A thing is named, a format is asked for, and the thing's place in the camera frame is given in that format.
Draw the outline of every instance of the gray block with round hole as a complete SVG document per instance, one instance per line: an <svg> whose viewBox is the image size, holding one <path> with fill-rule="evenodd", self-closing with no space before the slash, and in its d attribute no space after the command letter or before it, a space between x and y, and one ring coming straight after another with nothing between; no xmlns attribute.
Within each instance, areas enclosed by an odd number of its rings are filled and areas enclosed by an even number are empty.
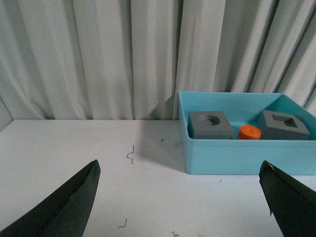
<svg viewBox="0 0 316 237"><path fill-rule="evenodd" d="M231 139L234 129L222 111L189 112L188 133L194 139Z"/></svg>
<svg viewBox="0 0 316 237"><path fill-rule="evenodd" d="M310 136L298 117L274 111L262 111L258 128L264 140L308 140Z"/></svg>

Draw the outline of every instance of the orange cylinder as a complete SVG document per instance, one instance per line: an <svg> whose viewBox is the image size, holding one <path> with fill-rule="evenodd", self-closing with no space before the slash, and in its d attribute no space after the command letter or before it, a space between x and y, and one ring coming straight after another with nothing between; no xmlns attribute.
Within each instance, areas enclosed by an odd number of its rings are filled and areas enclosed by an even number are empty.
<svg viewBox="0 0 316 237"><path fill-rule="evenodd" d="M239 129L238 138L243 140L259 140L261 131L252 125L243 125Z"/></svg>

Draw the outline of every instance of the curtain fold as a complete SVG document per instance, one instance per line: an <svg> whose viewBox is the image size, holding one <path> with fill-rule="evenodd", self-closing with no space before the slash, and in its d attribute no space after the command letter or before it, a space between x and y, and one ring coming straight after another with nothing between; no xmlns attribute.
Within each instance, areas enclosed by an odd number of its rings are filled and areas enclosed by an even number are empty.
<svg viewBox="0 0 316 237"><path fill-rule="evenodd" d="M133 119L130 0L74 0L93 119Z"/></svg>
<svg viewBox="0 0 316 237"><path fill-rule="evenodd" d="M0 97L14 119L54 118L16 0L0 1Z"/></svg>
<svg viewBox="0 0 316 237"><path fill-rule="evenodd" d="M276 91L315 9L314 0L280 0L250 92Z"/></svg>
<svg viewBox="0 0 316 237"><path fill-rule="evenodd" d="M136 119L171 119L176 71L178 0L133 0Z"/></svg>
<svg viewBox="0 0 316 237"><path fill-rule="evenodd" d="M54 118L90 119L72 2L19 0L18 3Z"/></svg>
<svg viewBox="0 0 316 237"><path fill-rule="evenodd" d="M305 106L316 83L316 16L310 21L304 37L282 79L278 92Z"/></svg>
<svg viewBox="0 0 316 237"><path fill-rule="evenodd" d="M315 10L315 0L0 0L0 118L177 119L188 90L280 92L316 115Z"/></svg>
<svg viewBox="0 0 316 237"><path fill-rule="evenodd" d="M179 117L179 91L212 91L225 1L184 1L173 119Z"/></svg>

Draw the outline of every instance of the plastic bin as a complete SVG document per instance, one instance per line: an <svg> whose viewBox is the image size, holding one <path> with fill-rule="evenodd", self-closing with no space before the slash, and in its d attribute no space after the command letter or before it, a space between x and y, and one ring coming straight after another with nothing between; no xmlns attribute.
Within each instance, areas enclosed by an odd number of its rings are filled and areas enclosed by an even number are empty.
<svg viewBox="0 0 316 237"><path fill-rule="evenodd" d="M264 160L291 175L316 174L316 118L284 94L180 92L179 119L189 174L257 175ZM294 114L310 132L307 141L237 140L240 126L256 126L262 110ZM189 111L223 111L232 140L192 139Z"/></svg>

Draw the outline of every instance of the white table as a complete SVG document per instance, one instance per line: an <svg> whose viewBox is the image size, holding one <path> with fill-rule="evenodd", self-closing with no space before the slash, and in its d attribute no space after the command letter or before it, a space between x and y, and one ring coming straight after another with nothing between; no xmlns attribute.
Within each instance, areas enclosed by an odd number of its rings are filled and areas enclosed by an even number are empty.
<svg viewBox="0 0 316 237"><path fill-rule="evenodd" d="M282 237L258 175L187 174L179 122L162 120L12 122L0 132L0 230L94 159L85 237ZM315 176L295 178L316 190Z"/></svg>

